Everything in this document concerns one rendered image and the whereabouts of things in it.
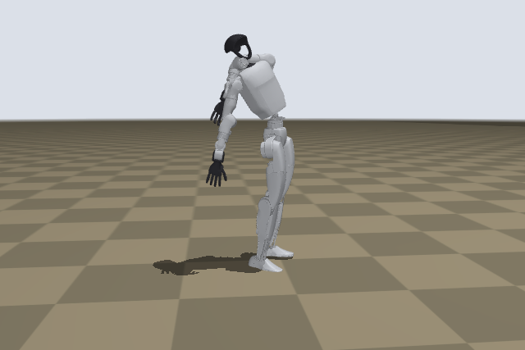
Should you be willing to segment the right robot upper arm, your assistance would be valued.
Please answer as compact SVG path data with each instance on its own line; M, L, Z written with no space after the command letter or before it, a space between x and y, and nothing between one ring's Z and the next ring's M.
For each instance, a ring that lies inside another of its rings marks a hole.
M227 90L226 99L224 101L221 121L224 119L225 116L232 115L232 112L236 108L238 94L242 92L243 88L244 86L243 86L243 82L240 76L238 76L237 78L235 78L234 80L230 82L229 89ZM235 123L232 125L231 128L234 128L236 124L237 124L237 120L235 118Z

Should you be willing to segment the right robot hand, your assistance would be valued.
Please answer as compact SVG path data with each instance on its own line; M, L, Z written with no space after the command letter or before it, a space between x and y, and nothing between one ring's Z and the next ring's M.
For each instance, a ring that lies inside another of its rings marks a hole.
M213 155L212 155L212 161L214 161L214 162L211 164L211 166L210 166L210 168L208 170L208 177L206 179L206 183L208 183L209 178L210 178L210 174L212 174L212 177L211 177L211 180L210 180L210 185L212 185L213 177L215 176L214 187L216 187L216 185L217 185L217 177L219 176L219 178L218 178L218 186L220 187L221 186L221 173L224 176L224 180L227 181L226 173L223 170L224 166L222 165L222 163L224 162L225 153L223 152L222 160L214 159L214 153L215 153L215 151L213 152Z

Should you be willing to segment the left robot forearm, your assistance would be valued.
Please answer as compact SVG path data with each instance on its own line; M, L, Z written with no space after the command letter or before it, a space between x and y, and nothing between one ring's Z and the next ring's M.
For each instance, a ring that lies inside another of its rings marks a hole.
M227 90L229 89L229 84L232 80L234 80L235 78L237 78L239 76L239 73L240 71L235 69L233 66L232 66L232 63L229 67L229 70L228 70L228 77L227 77L227 83L225 83L225 86L224 86L224 89L225 89L225 92L223 94L223 98L226 98L226 95L227 95Z

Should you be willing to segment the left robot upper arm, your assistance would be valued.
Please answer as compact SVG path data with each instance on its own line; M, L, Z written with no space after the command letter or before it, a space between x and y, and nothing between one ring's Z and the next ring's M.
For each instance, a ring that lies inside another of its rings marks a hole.
M244 57L247 57L248 55L242 55ZM235 68L235 69L238 69L238 70L243 70L243 69L246 69L248 64L249 63L256 63L258 61L267 61L272 70L274 68L274 65L276 63L276 59L275 57L270 54L270 53L266 53L266 54L257 54L257 55L252 55L250 59L246 59L246 58L241 58L241 57L236 57L233 62L232 62L232 66Z

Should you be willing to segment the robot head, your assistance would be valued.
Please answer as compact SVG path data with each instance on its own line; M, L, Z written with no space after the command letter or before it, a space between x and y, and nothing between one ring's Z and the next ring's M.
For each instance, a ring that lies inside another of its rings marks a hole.
M243 45L246 45L247 49L249 50L249 54L247 57L244 57L239 53L241 46ZM250 59L252 56L252 51L249 46L247 36L243 34L234 34L230 36L225 42L224 49L226 53L232 51L236 56L246 58L247 60ZM247 68L253 65L255 65L255 63L249 63Z

